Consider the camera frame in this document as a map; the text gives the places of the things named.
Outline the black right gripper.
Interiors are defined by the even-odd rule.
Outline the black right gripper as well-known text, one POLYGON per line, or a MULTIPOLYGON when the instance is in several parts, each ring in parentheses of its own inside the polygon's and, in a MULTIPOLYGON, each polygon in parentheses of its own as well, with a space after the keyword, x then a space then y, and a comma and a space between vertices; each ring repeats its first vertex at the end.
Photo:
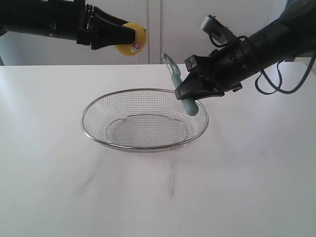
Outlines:
POLYGON ((249 42, 238 40, 207 56, 192 55, 185 60, 189 74, 175 89, 178 100, 223 97, 242 89, 249 77, 249 42))

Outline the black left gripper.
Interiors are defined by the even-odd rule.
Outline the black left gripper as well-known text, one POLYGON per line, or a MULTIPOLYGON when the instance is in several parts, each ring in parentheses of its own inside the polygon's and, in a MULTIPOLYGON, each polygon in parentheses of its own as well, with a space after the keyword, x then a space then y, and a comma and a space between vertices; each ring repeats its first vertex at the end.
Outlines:
POLYGON ((86 3, 77 3, 76 10, 77 44, 88 45, 91 49, 101 49, 111 45, 132 43, 135 39, 135 31, 124 27, 123 24, 128 22, 123 19, 86 3))

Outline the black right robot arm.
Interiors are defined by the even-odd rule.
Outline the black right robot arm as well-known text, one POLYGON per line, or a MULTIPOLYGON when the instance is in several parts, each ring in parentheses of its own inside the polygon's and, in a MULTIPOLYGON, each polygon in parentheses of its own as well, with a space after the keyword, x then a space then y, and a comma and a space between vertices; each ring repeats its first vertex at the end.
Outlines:
POLYGON ((205 17, 201 29, 208 34, 216 50, 207 57, 192 55, 185 60, 189 74, 175 89, 179 100, 222 97, 225 92, 242 89, 241 82, 256 73, 264 76, 275 92, 292 94, 303 85, 316 60, 314 0, 294 2, 277 20, 250 37, 235 36, 212 15, 205 17), (282 77, 275 85, 264 71, 304 53, 311 53, 312 57, 302 79, 292 90, 281 89, 282 77))

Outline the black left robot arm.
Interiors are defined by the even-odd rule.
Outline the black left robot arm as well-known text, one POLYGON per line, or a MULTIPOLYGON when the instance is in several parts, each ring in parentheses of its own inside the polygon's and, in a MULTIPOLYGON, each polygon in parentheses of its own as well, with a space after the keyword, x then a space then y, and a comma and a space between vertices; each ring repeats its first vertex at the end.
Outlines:
POLYGON ((145 46, 147 31, 83 0, 2 0, 0 33, 39 35, 76 41, 92 50, 114 45, 122 55, 145 46))

